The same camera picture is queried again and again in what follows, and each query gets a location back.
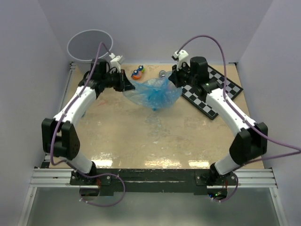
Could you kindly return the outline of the blue plastic trash bag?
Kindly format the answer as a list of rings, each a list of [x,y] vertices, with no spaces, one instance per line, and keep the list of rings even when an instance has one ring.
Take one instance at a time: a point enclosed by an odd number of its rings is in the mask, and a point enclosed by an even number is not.
[[[182,95],[182,87],[176,88],[168,79],[172,72],[166,72],[163,78],[151,78],[144,82],[132,80],[135,90],[125,91],[123,95],[136,105],[159,110],[169,108]]]

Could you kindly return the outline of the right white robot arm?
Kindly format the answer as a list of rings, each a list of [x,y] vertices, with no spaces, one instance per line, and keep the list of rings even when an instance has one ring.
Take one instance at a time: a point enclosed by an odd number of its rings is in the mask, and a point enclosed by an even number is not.
[[[217,79],[210,78],[204,57],[195,56],[189,63],[177,60],[169,80],[176,87],[193,87],[200,99],[222,117],[234,135],[229,154],[210,166],[208,180],[211,183],[220,185],[230,172],[266,153],[267,139],[264,136],[268,133],[267,125],[252,120],[223,93]]]

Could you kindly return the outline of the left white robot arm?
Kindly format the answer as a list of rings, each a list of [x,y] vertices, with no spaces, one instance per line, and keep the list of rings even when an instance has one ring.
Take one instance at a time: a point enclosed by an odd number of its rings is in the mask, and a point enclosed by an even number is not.
[[[78,83],[70,101],[53,118],[45,118],[41,124],[43,150],[50,155],[51,164],[67,163],[87,185],[97,181],[96,166],[80,150],[76,125],[106,88],[113,88],[117,92],[135,89],[121,68],[120,56],[109,62],[93,59],[90,70]]]

